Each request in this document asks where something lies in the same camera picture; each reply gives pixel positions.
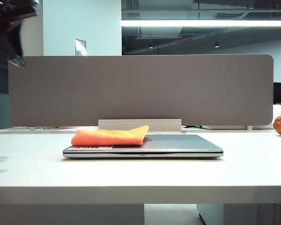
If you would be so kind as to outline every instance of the orange towel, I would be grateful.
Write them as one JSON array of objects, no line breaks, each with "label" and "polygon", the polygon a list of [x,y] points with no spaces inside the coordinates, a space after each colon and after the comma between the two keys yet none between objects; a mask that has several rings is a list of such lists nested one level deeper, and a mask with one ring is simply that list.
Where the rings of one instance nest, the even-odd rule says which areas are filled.
[{"label": "orange towel", "polygon": [[149,126],[132,130],[77,130],[72,138],[72,145],[78,146],[111,146],[111,145],[142,145]]}]

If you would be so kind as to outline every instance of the desk partition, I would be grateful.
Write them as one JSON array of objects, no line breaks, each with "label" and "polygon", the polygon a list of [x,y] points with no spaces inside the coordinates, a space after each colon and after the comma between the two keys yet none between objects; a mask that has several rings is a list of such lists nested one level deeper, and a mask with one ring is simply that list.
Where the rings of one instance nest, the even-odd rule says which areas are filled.
[{"label": "desk partition", "polygon": [[266,125],[270,55],[27,57],[9,65],[14,126],[97,125],[98,119],[182,119],[183,125]]}]

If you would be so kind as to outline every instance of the wall sign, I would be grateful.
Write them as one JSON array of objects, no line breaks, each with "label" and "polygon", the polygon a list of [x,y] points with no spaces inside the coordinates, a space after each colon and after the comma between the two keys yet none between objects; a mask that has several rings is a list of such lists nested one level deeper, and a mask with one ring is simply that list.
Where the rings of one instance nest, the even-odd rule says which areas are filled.
[{"label": "wall sign", "polygon": [[75,55],[87,55],[86,41],[75,39]]}]

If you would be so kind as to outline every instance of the desk leg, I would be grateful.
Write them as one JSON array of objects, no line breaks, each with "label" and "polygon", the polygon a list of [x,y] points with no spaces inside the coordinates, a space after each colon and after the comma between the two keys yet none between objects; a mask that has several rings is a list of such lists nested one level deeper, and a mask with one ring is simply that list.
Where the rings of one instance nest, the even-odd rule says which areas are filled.
[{"label": "desk leg", "polygon": [[0,225],[144,225],[143,204],[0,204]]}]

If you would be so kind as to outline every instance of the desk surface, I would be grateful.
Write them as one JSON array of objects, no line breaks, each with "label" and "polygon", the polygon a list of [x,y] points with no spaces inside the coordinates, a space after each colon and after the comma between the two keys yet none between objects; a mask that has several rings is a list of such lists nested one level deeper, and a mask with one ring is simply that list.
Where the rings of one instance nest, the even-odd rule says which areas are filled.
[{"label": "desk surface", "polygon": [[190,131],[213,160],[69,160],[73,134],[0,134],[0,203],[281,203],[281,136]]}]

